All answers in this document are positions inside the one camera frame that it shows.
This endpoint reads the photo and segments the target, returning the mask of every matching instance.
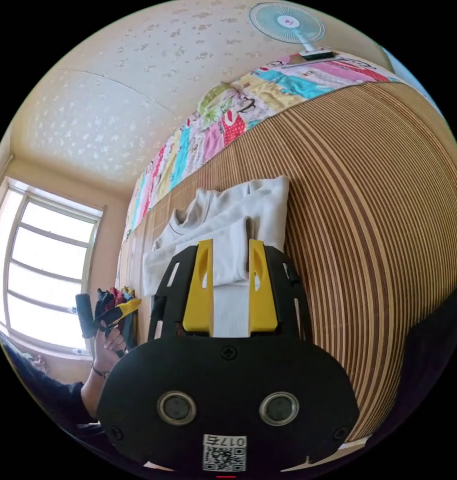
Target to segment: white cloth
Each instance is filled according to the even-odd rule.
[[[280,176],[251,180],[223,192],[199,188],[187,209],[173,211],[152,251],[144,254],[144,295],[155,295],[174,255],[212,239],[216,336],[246,337],[241,334],[246,318],[238,327],[225,318],[248,316],[249,239],[284,249],[289,183]],[[229,311],[231,303],[237,304],[237,312]]]

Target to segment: patchwork blanket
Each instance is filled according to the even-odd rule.
[[[310,63],[298,54],[287,56],[217,85],[137,179],[125,239],[171,189],[255,125],[301,102],[365,82],[405,83],[382,67],[340,53]]]

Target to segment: bamboo mat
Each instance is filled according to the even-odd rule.
[[[316,345],[346,369],[373,433],[397,391],[410,326],[457,285],[457,145],[401,83],[366,83],[254,127],[163,198],[124,243],[120,284],[142,296],[142,256],[197,188],[290,178],[285,251],[304,283]],[[148,299],[139,311],[147,338]]]

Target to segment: electric fan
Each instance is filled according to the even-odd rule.
[[[324,36],[325,27],[319,18],[301,8],[277,1],[264,2],[252,7],[248,15],[253,26],[268,37],[289,44],[302,44],[305,50],[300,55],[305,60],[334,56],[331,50],[312,45]]]

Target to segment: window pane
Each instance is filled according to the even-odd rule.
[[[94,226],[88,221],[78,220],[31,202],[25,207],[22,222],[46,232],[87,243]]]
[[[71,309],[76,306],[75,295],[81,292],[81,288],[80,283],[50,278],[14,263],[8,269],[9,290],[46,304]]]
[[[47,238],[19,227],[12,256],[44,272],[81,279],[86,250],[85,247]]]
[[[13,330],[42,342],[85,349],[79,317],[42,308],[8,294],[8,315]]]
[[[8,190],[0,208],[0,322],[6,324],[4,312],[4,262],[9,243],[10,230],[23,195]]]

